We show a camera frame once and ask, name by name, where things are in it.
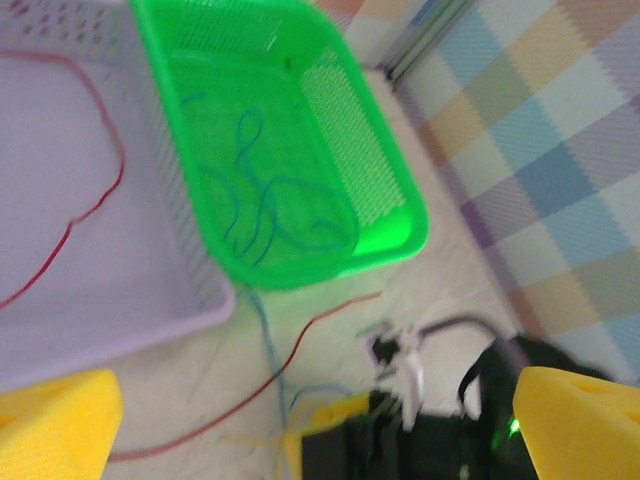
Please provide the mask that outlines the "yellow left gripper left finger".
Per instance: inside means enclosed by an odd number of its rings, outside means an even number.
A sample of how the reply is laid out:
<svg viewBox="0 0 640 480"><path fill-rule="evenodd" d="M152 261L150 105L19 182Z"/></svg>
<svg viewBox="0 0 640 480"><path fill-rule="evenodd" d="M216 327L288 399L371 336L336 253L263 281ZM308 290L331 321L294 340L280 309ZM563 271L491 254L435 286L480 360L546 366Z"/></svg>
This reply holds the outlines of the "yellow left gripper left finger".
<svg viewBox="0 0 640 480"><path fill-rule="evenodd" d="M123 414L123 394L108 369L3 393L1 477L101 478Z"/></svg>

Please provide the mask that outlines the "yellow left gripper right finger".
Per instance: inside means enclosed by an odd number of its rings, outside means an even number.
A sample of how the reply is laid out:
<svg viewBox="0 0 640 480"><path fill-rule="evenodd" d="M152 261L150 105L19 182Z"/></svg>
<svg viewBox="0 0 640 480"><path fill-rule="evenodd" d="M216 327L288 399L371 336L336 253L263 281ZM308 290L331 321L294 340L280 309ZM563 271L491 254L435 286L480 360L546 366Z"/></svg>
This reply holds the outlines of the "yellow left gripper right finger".
<svg viewBox="0 0 640 480"><path fill-rule="evenodd" d="M547 367L522 370L514 414L541 479L637 479L639 389Z"/></svg>

